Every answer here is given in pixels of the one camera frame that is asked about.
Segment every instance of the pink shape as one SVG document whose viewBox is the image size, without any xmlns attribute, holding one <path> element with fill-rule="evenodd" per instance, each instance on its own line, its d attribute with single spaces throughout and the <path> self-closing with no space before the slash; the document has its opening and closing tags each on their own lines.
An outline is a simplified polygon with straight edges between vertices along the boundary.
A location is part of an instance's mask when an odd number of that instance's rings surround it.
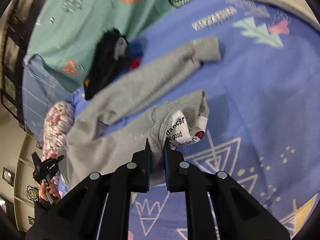
<svg viewBox="0 0 320 240">
<path fill-rule="evenodd" d="M 290 32 L 290 30 L 288 28 L 288 21 L 287 20 L 282 20 L 278 24 L 272 25 L 271 27 L 268 28 L 268 30 L 271 33 L 285 34 L 285 35 L 288 35 Z"/>
<path fill-rule="evenodd" d="M 128 240 L 133 240 L 133 233 L 128 231 Z"/>
<path fill-rule="evenodd" d="M 55 117 L 54 121 L 55 121 L 56 123 L 58 123 L 58 122 L 60 122 L 60 120 L 61 120 L 61 117 L 60 117 L 60 114 L 58 114 L 58 115 Z"/>
<path fill-rule="evenodd" d="M 52 153 L 52 154 L 50 155 L 50 158 L 55 159 L 56 157 L 57 157 L 57 154 L 56 154 L 56 153 Z"/>
</svg>

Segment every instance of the wall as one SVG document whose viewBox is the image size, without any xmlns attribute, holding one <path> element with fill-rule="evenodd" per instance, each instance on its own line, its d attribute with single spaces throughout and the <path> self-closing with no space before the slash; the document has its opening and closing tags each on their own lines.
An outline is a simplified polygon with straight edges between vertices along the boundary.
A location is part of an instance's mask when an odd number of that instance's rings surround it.
<svg viewBox="0 0 320 240">
<path fill-rule="evenodd" d="M 4 39 L 4 35 L 3 35 L 3 29 L 4 29 L 4 25 L 5 25 L 5 22 L 7 20 L 7 16 L 8 16 L 8 11 L 9 11 L 9 8 L 11 6 L 11 2 L 10 4 L 8 5 L 7 9 L 4 11 L 3 15 L 1 16 L 0 18 L 0 48 L 2 46 L 2 42 Z M 2 76 L 1 72 L 2 72 L 2 58 L 1 58 L 1 54 L 0 53 L 0 77 Z M 0 78 L 0 88 L 2 88 L 2 78 Z"/>
<path fill-rule="evenodd" d="M 18 121 L 0 104 L 0 170 L 6 167 L 14 172 L 23 140 L 26 136 Z M 0 179 L 0 194 L 13 202 L 13 187 Z"/>
</svg>

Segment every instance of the triangle pattern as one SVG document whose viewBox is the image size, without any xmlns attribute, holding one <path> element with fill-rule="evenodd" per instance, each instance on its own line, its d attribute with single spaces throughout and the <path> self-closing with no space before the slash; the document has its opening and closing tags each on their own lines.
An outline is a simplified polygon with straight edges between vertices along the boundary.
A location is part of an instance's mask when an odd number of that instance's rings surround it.
<svg viewBox="0 0 320 240">
<path fill-rule="evenodd" d="M 152 192 L 155 191 L 157 188 L 159 187 L 154 187 L 151 188 L 149 193 L 151 193 L 152 195 L 155 195 L 157 192 Z M 142 230 L 145 236 L 148 235 L 148 233 L 151 231 L 152 227 L 154 226 L 154 224 L 156 223 L 156 221 L 158 220 L 162 209 L 164 208 L 170 192 L 165 192 L 166 195 L 164 198 L 164 201 L 162 202 L 162 204 L 160 203 L 160 201 L 155 201 L 152 204 L 149 203 L 148 199 L 144 199 L 143 203 L 138 201 L 138 198 L 135 201 L 135 206 L 137 208 L 138 214 L 139 214 L 139 218 L 140 218 L 140 222 L 141 222 L 141 226 L 142 226 Z"/>
<path fill-rule="evenodd" d="M 294 226 L 296 224 L 296 213 L 291 214 L 279 220 L 279 222 L 289 231 L 291 238 L 294 236 Z"/>
<path fill-rule="evenodd" d="M 177 228 L 177 232 L 182 237 L 183 240 L 188 240 L 188 229 L 187 228 Z"/>
<path fill-rule="evenodd" d="M 241 138 L 214 146 L 209 129 L 206 136 L 209 148 L 199 153 L 185 156 L 184 159 L 192 161 L 202 171 L 215 174 L 217 171 L 226 171 L 232 175 L 239 155 Z"/>
<path fill-rule="evenodd" d="M 258 174 L 254 174 L 247 178 L 238 180 L 237 182 L 248 192 L 251 193 L 254 186 L 256 185 Z"/>
<path fill-rule="evenodd" d="M 297 234 L 299 232 L 299 230 L 302 228 L 304 223 L 307 221 L 307 219 L 311 215 L 311 213 L 313 211 L 313 207 L 316 204 L 317 198 L 318 198 L 318 194 L 315 194 L 302 207 L 300 207 L 296 210 L 294 234 Z"/>
</svg>

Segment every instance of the blue blanket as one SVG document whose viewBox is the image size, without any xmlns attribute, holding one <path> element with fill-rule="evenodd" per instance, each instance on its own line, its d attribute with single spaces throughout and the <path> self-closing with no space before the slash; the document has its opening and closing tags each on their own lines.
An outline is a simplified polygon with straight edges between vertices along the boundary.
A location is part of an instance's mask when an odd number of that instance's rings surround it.
<svg viewBox="0 0 320 240">
<path fill-rule="evenodd" d="M 43 143 L 44 119 L 57 101 L 71 102 L 72 94 L 43 67 L 39 55 L 23 59 L 22 103 L 25 124 Z"/>
<path fill-rule="evenodd" d="M 144 45 L 141 63 L 204 36 L 219 38 L 222 61 L 204 64 L 149 107 L 205 90 L 206 135 L 177 150 L 203 171 L 228 172 L 293 236 L 319 200 L 319 33 L 250 0 L 194 0 L 136 39 Z M 186 228 L 183 194 L 164 185 L 133 194 L 130 237 L 187 239 Z"/>
</svg>

